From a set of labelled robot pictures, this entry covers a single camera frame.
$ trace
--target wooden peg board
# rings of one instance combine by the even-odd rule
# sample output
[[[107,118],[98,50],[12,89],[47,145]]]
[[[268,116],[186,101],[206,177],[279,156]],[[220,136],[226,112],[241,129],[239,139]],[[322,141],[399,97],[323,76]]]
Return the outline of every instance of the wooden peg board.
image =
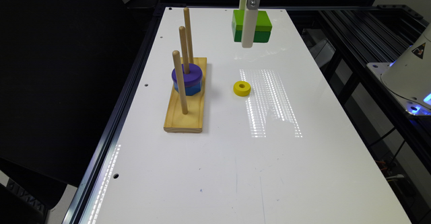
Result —
[[[194,58],[194,63],[202,70],[201,91],[193,96],[186,96],[188,114],[181,110],[180,96],[172,86],[168,111],[163,129],[168,133],[201,133],[203,124],[203,105],[205,103],[205,78],[207,75],[207,58]]]

